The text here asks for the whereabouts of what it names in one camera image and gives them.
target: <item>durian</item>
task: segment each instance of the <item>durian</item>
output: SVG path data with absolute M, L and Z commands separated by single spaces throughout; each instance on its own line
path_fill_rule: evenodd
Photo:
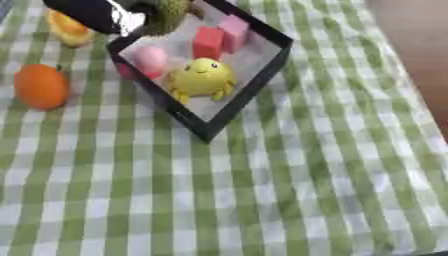
M 123 6 L 132 10 L 135 0 L 117 0 Z M 142 29 L 145 36 L 163 36 L 176 30 L 188 13 L 199 19 L 204 16 L 203 10 L 193 3 L 193 0 L 138 0 L 138 3 L 152 6 L 153 13 L 147 25 Z M 142 11 L 136 7 L 133 11 Z

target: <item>green fruit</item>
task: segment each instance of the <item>green fruit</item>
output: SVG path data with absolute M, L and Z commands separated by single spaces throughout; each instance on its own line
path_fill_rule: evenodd
M 163 36 L 173 32 L 191 11 L 192 6 L 191 0 L 117 0 L 117 2 L 126 9 L 135 3 L 154 7 L 154 15 L 142 30 L 143 35 L 147 36 Z

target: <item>orange fruit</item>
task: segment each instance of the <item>orange fruit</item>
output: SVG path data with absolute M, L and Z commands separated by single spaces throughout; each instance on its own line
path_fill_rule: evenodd
M 14 91 L 16 97 L 28 107 L 50 110 L 67 101 L 69 82 L 54 67 L 29 64 L 15 73 Z
M 71 47 L 86 44 L 93 36 L 91 29 L 53 9 L 48 10 L 47 21 L 50 32 Z

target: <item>yellow toy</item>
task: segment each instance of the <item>yellow toy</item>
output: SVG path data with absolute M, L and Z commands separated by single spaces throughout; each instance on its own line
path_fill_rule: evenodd
M 208 58 L 199 58 L 184 68 L 170 71 L 163 81 L 173 97 L 186 104 L 190 96 L 212 95 L 220 100 L 233 92 L 237 81 L 232 69 L 223 63 Z

